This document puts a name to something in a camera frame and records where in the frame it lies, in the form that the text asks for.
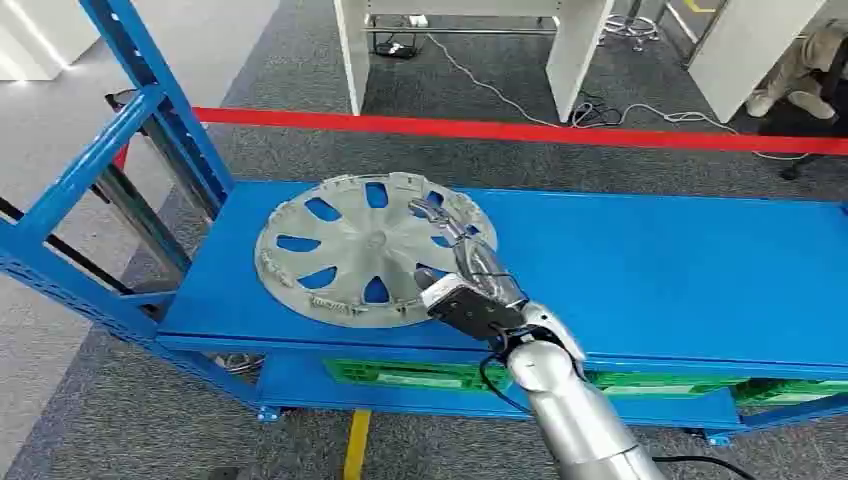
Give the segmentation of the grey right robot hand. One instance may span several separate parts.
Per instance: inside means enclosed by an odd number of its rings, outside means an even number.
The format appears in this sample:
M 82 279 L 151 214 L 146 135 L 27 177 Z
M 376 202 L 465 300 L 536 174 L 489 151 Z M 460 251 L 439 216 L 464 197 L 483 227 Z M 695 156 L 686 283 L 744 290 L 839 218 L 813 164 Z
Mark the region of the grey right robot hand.
M 411 200 L 409 207 L 442 231 L 454 253 L 457 272 L 468 283 L 507 307 L 520 309 L 528 301 L 517 281 L 498 260 L 495 250 L 478 234 L 473 234 L 467 224 L 423 198 Z

